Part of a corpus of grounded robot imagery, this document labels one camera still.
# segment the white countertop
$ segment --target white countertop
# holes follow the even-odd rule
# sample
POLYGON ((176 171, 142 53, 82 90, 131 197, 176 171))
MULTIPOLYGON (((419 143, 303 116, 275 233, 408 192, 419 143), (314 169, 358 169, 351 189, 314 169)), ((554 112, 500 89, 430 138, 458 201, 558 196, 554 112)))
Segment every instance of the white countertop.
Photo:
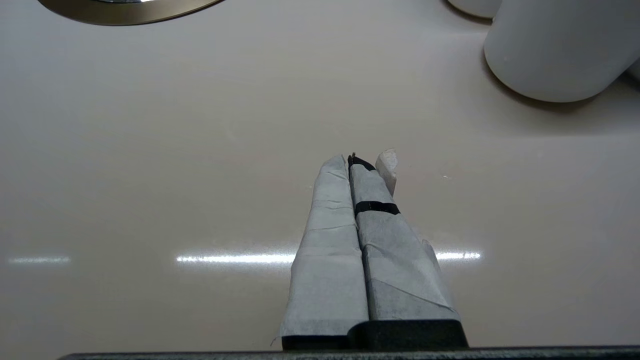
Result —
POLYGON ((277 349, 320 165, 389 147, 472 346, 640 343, 639 85, 519 97, 441 1, 0 8, 2 358, 277 349))

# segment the black tape band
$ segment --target black tape band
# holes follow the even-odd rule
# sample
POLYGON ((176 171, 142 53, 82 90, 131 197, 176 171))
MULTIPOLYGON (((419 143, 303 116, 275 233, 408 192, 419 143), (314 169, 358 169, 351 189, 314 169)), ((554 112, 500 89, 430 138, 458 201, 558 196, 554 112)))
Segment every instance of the black tape band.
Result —
POLYGON ((351 168, 352 165, 362 165, 364 166, 365 169, 367 169, 368 171, 371 170, 376 170, 375 167, 373 167, 373 165, 371 165, 370 163, 364 161, 363 159, 358 158, 355 155, 349 156, 349 158, 347 159, 349 162, 349 168, 351 168))
POLYGON ((353 209, 355 216, 358 216, 358 214, 363 211, 382 211, 393 215, 400 214, 400 210, 398 210, 398 207, 395 204, 380 201, 360 201, 353 209))

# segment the black tape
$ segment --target black tape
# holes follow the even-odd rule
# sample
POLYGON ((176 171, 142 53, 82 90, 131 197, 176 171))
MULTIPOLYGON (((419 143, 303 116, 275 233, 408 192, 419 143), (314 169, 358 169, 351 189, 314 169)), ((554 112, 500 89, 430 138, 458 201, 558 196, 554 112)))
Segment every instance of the black tape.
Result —
POLYGON ((358 214, 363 211, 382 211, 393 215, 400 214, 400 210, 398 210, 395 204, 380 201, 360 201, 353 209, 353 214, 358 216, 358 214))
POLYGON ((364 166, 364 168, 367 169, 368 171, 376 170, 376 168, 373 165, 371 165, 370 163, 364 161, 363 159, 360 159, 359 157, 355 156, 355 154, 354 155, 350 155, 347 158, 347 161, 349 163, 349 168, 351 168, 352 165, 358 164, 358 165, 364 166))

